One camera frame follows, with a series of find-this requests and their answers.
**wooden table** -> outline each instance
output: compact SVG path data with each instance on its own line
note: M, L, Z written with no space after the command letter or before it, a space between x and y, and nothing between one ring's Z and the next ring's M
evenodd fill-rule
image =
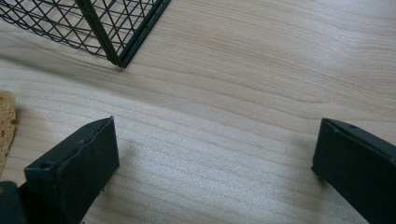
M18 113L1 180L114 116L120 169L85 223L365 223L310 167L324 117L396 144L395 11L173 0L124 70L0 21Z

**wire grid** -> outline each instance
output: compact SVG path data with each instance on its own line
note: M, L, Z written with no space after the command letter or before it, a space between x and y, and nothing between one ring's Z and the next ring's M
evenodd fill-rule
M100 22L120 55L154 4L166 0L94 0ZM53 41L106 57L73 0L0 0L0 18Z

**black metal frame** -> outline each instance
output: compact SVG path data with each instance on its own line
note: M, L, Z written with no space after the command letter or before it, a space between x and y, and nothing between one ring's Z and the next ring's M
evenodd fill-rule
M126 67L171 0L0 0L0 18Z

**wire mesh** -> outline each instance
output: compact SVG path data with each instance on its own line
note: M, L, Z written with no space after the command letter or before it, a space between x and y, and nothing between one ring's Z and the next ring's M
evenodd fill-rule
M0 18L37 35L126 66L169 2L0 0Z

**wood grain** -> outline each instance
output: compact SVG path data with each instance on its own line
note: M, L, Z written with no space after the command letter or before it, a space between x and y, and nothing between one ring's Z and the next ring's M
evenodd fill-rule
M310 166L324 117L396 144L395 11L173 0L124 70L0 21L18 113L1 180L111 115L121 167L85 223L365 223Z

